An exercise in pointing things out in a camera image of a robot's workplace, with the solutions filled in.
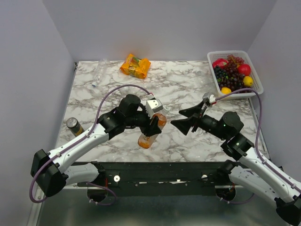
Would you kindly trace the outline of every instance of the yellow snack bag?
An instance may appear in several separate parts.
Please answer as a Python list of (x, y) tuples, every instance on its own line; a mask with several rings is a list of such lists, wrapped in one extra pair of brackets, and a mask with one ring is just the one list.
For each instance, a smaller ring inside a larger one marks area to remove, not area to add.
[(132, 75), (139, 79), (145, 79), (150, 64), (150, 61), (146, 58), (139, 59), (133, 54), (129, 54), (120, 69), (126, 75)]

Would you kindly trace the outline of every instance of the yellow fruit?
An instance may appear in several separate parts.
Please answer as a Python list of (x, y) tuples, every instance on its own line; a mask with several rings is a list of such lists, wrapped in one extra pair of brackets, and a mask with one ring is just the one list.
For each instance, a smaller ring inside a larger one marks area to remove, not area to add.
[(223, 87), (223, 88), (221, 89), (221, 92), (222, 92), (223, 94), (228, 94), (228, 93), (230, 93), (230, 92), (232, 92), (232, 91), (231, 91), (231, 89), (229, 89), (229, 88), (227, 88), (227, 87)]
[(250, 76), (244, 77), (244, 85), (247, 87), (251, 87), (253, 85), (253, 79)]

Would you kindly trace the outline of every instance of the white marble surface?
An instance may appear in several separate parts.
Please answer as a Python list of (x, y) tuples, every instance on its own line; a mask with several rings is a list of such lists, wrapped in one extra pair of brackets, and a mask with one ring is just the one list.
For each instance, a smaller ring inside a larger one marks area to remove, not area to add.
[[(96, 110), (109, 90), (122, 84), (137, 84), (154, 93), (171, 111), (167, 115), (169, 123), (149, 149), (137, 144), (139, 128), (126, 130), (105, 144), (99, 145), (79, 161), (224, 161), (231, 159), (220, 148), (222, 141), (198, 129), (184, 136), (171, 120), (184, 118), (178, 111), (192, 107), (201, 101), (205, 92), (214, 91), (213, 79), (207, 61), (152, 61), (147, 78), (141, 80), (124, 75), (119, 71), (121, 61), (110, 62), (107, 74), (97, 88), (91, 86), (93, 70), (97, 62), (79, 62), (71, 90), (58, 146), (74, 138), (65, 122), (70, 117), (79, 120), (84, 129), (92, 125)], [(108, 97), (102, 113), (110, 111), (128, 93), (143, 98), (144, 92), (137, 88), (123, 88)], [(226, 111), (236, 111), (245, 124), (242, 133), (255, 141), (256, 126), (248, 100), (219, 101), (207, 114), (220, 119)]]

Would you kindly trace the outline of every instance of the white plastic basket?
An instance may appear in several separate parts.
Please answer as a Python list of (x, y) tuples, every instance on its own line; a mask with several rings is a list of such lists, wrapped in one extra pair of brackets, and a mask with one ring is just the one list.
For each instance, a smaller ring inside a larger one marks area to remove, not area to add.
[[(230, 54), (234, 55), (235, 57), (243, 58), (245, 63), (250, 65), (250, 67), (251, 67), (250, 77), (253, 79), (253, 85), (252, 85), (251, 88), (256, 90), (259, 94), (262, 94), (263, 93), (262, 84), (259, 80), (258, 74), (256, 73), (255, 68), (254, 68), (248, 54), (245, 51), (230, 50), (230, 51), (215, 51), (215, 52), (210, 52), (210, 53), (207, 54), (207, 58), (208, 58), (208, 61), (209, 61), (209, 66), (210, 66), (211, 73), (213, 75), (213, 79), (214, 79), (215, 86), (216, 86), (216, 89), (217, 89), (217, 91), (216, 91), (217, 96), (221, 97), (224, 94), (221, 92), (221, 90), (220, 90), (220, 88), (217, 84), (217, 80), (216, 80), (216, 77), (215, 77), (215, 74), (214, 74), (212, 63), (215, 60), (217, 60), (218, 58), (227, 59), (227, 56), (230, 55)], [(254, 93), (237, 93), (237, 94), (232, 94), (231, 96), (229, 96), (227, 98), (224, 98), (222, 100), (225, 100), (225, 99), (227, 99), (227, 100), (246, 99), (246, 98), (253, 97), (253, 96), (255, 96)]]

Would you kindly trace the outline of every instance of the gray wall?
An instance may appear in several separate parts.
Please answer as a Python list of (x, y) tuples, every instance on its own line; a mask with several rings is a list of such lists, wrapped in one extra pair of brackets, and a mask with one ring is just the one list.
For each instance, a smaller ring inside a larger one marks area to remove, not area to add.
[(43, 0), (76, 60), (248, 50), (276, 0)]
[(0, 21), (0, 225), (24, 226), (32, 157), (55, 146), (74, 62), (41, 0), (1, 0)]
[(278, 0), (248, 54), (264, 88), (262, 132), (271, 159), (301, 181), (300, 0)]

